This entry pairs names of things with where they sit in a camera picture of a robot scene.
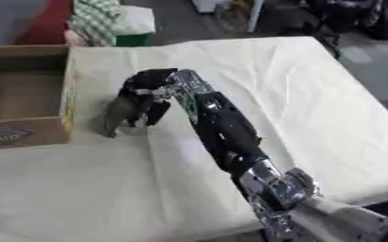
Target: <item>table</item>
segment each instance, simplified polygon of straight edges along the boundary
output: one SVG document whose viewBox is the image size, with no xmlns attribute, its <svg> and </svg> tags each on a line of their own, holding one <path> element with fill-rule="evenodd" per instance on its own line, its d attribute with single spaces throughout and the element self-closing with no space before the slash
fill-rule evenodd
<svg viewBox="0 0 388 242">
<path fill-rule="evenodd" d="M 125 78 L 168 67 L 226 94 L 282 171 L 303 168 L 329 199 L 388 200 L 388 112 L 312 38 L 74 48 L 71 143 L 0 150 L 0 241 L 198 241 L 259 228 L 177 105 L 144 135 L 97 134 Z"/>
</svg>

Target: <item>robotic arm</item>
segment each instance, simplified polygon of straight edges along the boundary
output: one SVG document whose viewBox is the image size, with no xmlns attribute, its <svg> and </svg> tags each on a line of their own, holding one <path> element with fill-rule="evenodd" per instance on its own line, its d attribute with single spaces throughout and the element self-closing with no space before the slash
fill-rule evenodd
<svg viewBox="0 0 388 242">
<path fill-rule="evenodd" d="M 291 238 L 292 211 L 299 204 L 302 204 L 300 207 L 312 204 L 310 201 L 313 199 L 310 198 L 316 195 L 312 178 L 298 168 L 282 174 L 260 149 L 261 139 L 247 118 L 196 72 L 178 69 L 148 70 L 129 78 L 118 97 L 107 108 L 104 122 L 106 135 L 115 137 L 115 131 L 122 123 L 129 127 L 136 127 L 139 122 L 147 126 L 155 125 L 170 108 L 168 99 L 172 97 L 185 110 L 193 129 L 218 167 L 231 175 L 232 181 L 250 203 L 268 235 Z M 359 213 L 363 215 L 364 212 L 360 209 Z M 381 216 L 371 212 L 367 215 L 369 216 L 366 218 L 371 217 L 377 221 L 373 223 L 374 227 L 349 230 L 348 238 L 352 234 L 368 234 L 368 231 L 373 232 L 375 228 L 387 227 L 386 219 L 381 222 Z M 310 226 L 305 222 L 302 225 L 306 229 Z"/>
</svg>

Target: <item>robotic hand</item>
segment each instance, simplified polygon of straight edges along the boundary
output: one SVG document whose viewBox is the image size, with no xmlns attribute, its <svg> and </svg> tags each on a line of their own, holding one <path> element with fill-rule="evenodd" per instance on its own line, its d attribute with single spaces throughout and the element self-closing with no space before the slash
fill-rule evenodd
<svg viewBox="0 0 388 242">
<path fill-rule="evenodd" d="M 316 197 L 309 199 L 316 194 L 312 178 L 298 168 L 285 174 L 278 171 L 260 149 L 261 139 L 247 118 L 194 71 L 148 70 L 129 78 L 107 108 L 104 122 L 106 135 L 115 137 L 115 131 L 122 123 L 129 127 L 136 127 L 140 122 L 147 126 L 155 125 L 170 108 L 168 99 L 172 97 L 185 110 L 193 129 L 218 167 L 231 175 L 239 192 L 266 228 L 268 236 L 291 238 L 291 214 L 297 216 L 308 205 L 321 211 L 310 219 L 322 224 L 340 224 L 333 235 L 343 240 L 328 240 L 329 231 L 334 231 L 331 230 L 333 226 L 327 228 L 323 225 L 316 235 L 320 237 L 324 234 L 321 236 L 324 241 L 379 241 L 380 235 L 388 231 L 382 229 L 388 228 L 387 219 L 381 220 L 383 216 L 322 199 L 316 203 Z M 327 211 L 338 208 L 348 211 L 347 216 L 327 215 Z M 316 223 L 305 222 L 302 217 L 307 216 L 300 216 L 296 222 L 312 232 L 319 231 L 313 228 Z M 346 225 L 350 225 L 348 230 L 338 230 Z M 358 235 L 371 240 L 356 240 Z"/>
</svg>

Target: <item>white container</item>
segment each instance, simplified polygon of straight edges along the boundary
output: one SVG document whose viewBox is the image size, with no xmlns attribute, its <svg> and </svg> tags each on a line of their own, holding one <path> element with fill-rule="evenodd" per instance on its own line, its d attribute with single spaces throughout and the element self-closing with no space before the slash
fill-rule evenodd
<svg viewBox="0 0 388 242">
<path fill-rule="evenodd" d="M 200 13 L 213 12 L 217 4 L 231 2 L 231 0 L 191 0 Z"/>
</svg>

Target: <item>office chair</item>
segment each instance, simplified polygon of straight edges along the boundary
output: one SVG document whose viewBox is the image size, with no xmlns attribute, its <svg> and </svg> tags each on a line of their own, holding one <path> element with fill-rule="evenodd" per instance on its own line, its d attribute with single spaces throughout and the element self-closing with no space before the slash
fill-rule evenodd
<svg viewBox="0 0 388 242">
<path fill-rule="evenodd" d="M 305 9 L 318 19 L 300 27 L 285 27 L 282 35 L 306 34 L 315 37 L 338 59 L 340 33 L 351 30 L 372 14 L 381 0 L 306 0 Z"/>
</svg>

